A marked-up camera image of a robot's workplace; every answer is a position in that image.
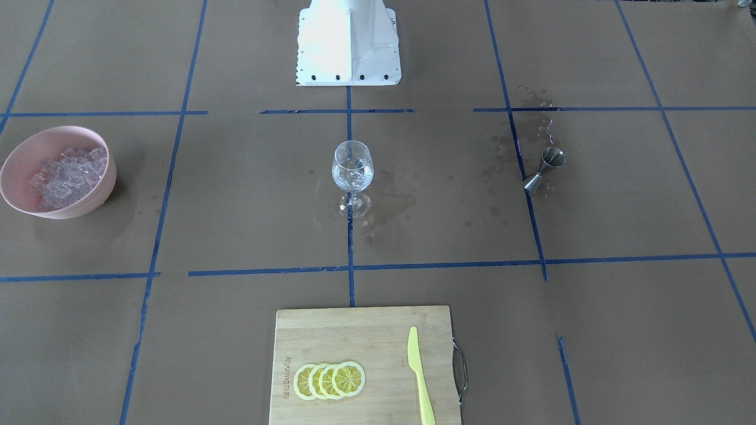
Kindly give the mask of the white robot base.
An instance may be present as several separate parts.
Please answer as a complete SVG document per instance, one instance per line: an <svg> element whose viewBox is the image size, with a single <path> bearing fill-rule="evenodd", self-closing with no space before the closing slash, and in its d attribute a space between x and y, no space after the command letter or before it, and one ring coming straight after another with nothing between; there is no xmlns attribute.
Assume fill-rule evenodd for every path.
<svg viewBox="0 0 756 425"><path fill-rule="evenodd" d="M298 24L297 86L402 81L396 14L383 1L312 1L300 10Z"/></svg>

